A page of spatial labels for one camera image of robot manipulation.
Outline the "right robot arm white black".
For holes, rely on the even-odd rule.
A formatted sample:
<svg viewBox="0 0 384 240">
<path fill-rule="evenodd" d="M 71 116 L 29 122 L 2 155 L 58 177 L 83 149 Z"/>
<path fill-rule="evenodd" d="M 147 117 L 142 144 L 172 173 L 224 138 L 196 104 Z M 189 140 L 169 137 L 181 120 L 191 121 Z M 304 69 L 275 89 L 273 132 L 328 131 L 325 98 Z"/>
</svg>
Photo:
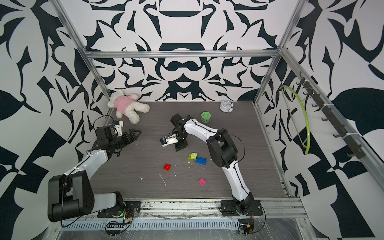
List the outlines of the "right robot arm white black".
<svg viewBox="0 0 384 240">
<path fill-rule="evenodd" d="M 172 116 L 171 123 L 175 127 L 172 137 L 177 140 L 175 150 L 178 152 L 188 146 L 187 137 L 195 136 L 207 144 L 214 164 L 223 170 L 232 190 L 232 197 L 238 212 L 246 212 L 254 203 L 254 197 L 246 186 L 239 169 L 238 149 L 232 140 L 232 134 L 226 129 L 213 129 L 188 115 Z"/>
</svg>

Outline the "lime lego brick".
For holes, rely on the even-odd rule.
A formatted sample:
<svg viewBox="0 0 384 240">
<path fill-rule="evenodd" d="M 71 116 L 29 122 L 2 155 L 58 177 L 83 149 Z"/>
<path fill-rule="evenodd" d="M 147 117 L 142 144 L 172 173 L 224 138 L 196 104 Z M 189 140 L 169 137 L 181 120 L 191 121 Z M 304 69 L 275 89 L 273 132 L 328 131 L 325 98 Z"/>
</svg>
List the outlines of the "lime lego brick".
<svg viewBox="0 0 384 240">
<path fill-rule="evenodd" d="M 198 157 L 197 153 L 191 153 L 191 154 L 189 154 L 188 159 L 190 161 L 195 161 L 197 159 L 197 157 Z"/>
</svg>

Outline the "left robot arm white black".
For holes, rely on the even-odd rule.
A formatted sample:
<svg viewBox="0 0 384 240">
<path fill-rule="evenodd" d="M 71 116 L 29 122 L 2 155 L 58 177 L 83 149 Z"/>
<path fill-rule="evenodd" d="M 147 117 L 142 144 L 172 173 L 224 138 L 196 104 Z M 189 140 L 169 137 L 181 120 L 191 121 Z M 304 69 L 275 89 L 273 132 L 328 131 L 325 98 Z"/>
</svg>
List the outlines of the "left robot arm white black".
<svg viewBox="0 0 384 240">
<path fill-rule="evenodd" d="M 121 124 L 96 128 L 97 139 L 87 156 L 66 173 L 54 176 L 48 184 L 48 219 L 51 222 L 78 218 L 95 212 L 120 217 L 126 208 L 120 192 L 94 194 L 90 180 L 112 155 L 135 142 L 140 130 L 122 132 Z"/>
</svg>

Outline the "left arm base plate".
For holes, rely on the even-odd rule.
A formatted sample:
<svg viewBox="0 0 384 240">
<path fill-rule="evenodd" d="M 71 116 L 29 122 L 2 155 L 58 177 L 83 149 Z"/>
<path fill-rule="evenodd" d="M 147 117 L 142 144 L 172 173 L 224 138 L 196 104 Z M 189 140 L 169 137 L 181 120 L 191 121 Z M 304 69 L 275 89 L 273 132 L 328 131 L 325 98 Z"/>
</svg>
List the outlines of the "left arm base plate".
<svg viewBox="0 0 384 240">
<path fill-rule="evenodd" d="M 123 218 L 133 217 L 140 213 L 140 201 L 125 201 L 122 206 L 113 207 L 98 212 L 98 218 Z"/>
</svg>

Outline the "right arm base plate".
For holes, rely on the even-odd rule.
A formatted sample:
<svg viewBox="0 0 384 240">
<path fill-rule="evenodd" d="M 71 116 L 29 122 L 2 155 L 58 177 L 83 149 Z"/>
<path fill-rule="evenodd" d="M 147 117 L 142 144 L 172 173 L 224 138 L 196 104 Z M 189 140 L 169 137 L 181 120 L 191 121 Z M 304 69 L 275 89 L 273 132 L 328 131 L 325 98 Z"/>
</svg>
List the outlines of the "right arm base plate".
<svg viewBox="0 0 384 240">
<path fill-rule="evenodd" d="M 254 216 L 259 217 L 264 211 L 259 200 L 241 203 L 235 200 L 221 200 L 219 211 L 224 217 Z"/>
</svg>

